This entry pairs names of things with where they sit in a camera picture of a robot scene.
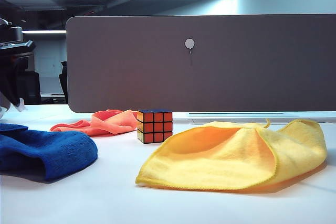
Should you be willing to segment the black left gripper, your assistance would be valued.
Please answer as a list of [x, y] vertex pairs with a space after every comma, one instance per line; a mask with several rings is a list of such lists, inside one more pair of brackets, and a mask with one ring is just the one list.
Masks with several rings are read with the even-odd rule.
[[17, 71], [28, 69], [28, 58], [34, 55], [35, 43], [23, 40], [23, 30], [1, 18], [1, 93], [19, 111], [26, 109], [18, 95]]

